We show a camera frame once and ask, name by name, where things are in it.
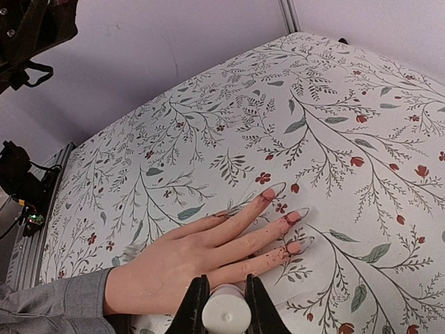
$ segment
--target grey sleeve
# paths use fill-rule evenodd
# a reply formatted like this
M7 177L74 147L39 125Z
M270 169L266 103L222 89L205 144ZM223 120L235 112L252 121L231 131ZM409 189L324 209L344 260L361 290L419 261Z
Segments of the grey sleeve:
M0 284L0 332L128 333L129 316L113 316L110 321L104 318L105 282L110 270L18 292Z

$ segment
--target bed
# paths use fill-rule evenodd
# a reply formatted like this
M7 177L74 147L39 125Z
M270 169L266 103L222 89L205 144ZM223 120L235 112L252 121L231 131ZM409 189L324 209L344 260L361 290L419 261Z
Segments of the bed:
M251 227L308 206L314 236L261 279L293 333L445 328L445 87L308 33L159 95L74 150L40 282L119 266L163 233L277 182ZM133 319L163 333L169 316Z

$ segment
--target finger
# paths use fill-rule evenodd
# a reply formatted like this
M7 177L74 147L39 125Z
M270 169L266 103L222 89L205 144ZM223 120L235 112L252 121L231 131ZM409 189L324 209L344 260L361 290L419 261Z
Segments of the finger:
M281 182L267 188L255 197L238 214L227 219L227 221L204 233L204 240L208 246L216 247L239 236L264 210L274 198L279 196L286 183Z
M203 217L194 221L185 226L181 226L180 228L175 228L171 230L169 233L166 233L163 238L167 240L173 239L181 239L190 234L203 232L210 228L214 228L215 226L224 223L229 218L229 211L221 211L217 214L212 214L211 216Z
M314 237L303 238L253 259L216 269L208 274L211 286L242 282L250 273L254 276L261 275L290 260L294 255L303 254L312 245L314 239Z
M248 233L227 244L210 250L211 253L209 256L215 259L217 267L239 261L274 242L283 234L286 234L297 222L306 217L308 213L308 208L289 212L286 216L273 221L260 230Z

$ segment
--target printed leaf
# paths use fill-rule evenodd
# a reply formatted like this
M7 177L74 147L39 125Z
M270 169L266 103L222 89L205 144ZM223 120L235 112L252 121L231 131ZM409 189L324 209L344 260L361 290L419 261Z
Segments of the printed leaf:
M382 109L395 109L398 107L400 107L400 106L395 106L394 104L390 104L390 103L380 103L380 108L382 108Z
M289 100L289 109L291 110L292 115L293 111L295 110L295 102L293 100Z
M392 89L392 87L383 87L382 90L380 91L380 97L382 97L383 95L389 93L389 91Z
M344 233L340 233L340 232L337 232L337 231L334 231L334 230L329 230L329 233L330 233L335 239L338 239L338 240L342 240L342 241L345 241L345 242L360 242L360 241L357 241L357 240L354 240L354 239L348 237L348 236L347 236L346 234L344 234Z
M105 226L105 223L106 223L106 214L105 214L105 212L102 211L100 213L100 219L104 221L104 226Z
M220 105L221 105L221 103L218 103L218 104L215 104L213 107L211 107L209 110L207 110L207 111L213 111L213 110L215 110L216 108L218 108Z
M162 169L159 169L156 167L150 167L146 173L146 176L158 175L158 174L161 174L162 172L163 172Z
M384 325L382 328L382 334L391 334L391 327Z
M140 231L142 230L143 227L144 227L144 221L140 221L138 229L136 230L136 233L133 236L133 241L131 243L135 242L137 238L139 238Z
M120 260L117 256L115 256L114 258L111 259L111 264L113 265L113 267L118 267L120 266Z
M354 140L354 143L356 143L357 145L360 145L360 146L364 146L366 148L372 148L373 150L377 150L375 147L373 147L370 143L368 143L364 139L356 138Z
M185 209L184 211L178 213L178 219L180 221L185 221L186 219L189 219L194 214L197 214L203 206L204 204L201 205L200 207L191 207L189 209Z
M357 311L366 299L366 285L361 284L355 288L353 303L350 305L351 313Z
M302 118L301 120L299 120L298 122L294 122L291 125L289 125L286 129L286 131L284 132L284 134L290 134L294 131L297 131L298 129L300 129L301 127L304 127L306 125L306 118Z
M271 86L277 86L277 87L280 87L280 86L283 86L284 81L268 82L267 84L268 84L268 85L271 85Z
M401 81L400 82L401 84L404 84L404 85L406 85L406 86L416 86L416 85L414 85L413 83L410 83L410 82L408 82L408 81Z
M365 261L366 263L376 263L378 260L380 260L386 253L389 251L389 247L391 244L382 244L379 245L366 256L361 257L361 261Z
M348 119L349 118L347 118L347 117L328 117L325 119L325 122L329 123L329 124L337 124L337 123L344 122Z

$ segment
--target fingernail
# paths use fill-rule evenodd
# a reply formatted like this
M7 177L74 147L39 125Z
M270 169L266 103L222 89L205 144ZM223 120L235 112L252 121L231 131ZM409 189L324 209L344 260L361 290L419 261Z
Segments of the fingernail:
M290 226L294 226L296 223L303 220L303 218L306 217L308 213L309 208L303 207L302 209L289 212L286 216L284 216L284 219L286 219L287 223Z
M274 198L280 196L286 188L286 182L280 182L268 187L265 191L259 194L264 200L272 202Z
M298 241L292 242L287 245L287 251L292 255L303 254L314 242L315 237L305 237Z
M298 240L298 242L301 245L301 248L297 252L296 255L303 254L313 244L314 241L315 241L315 237L305 237L305 238Z

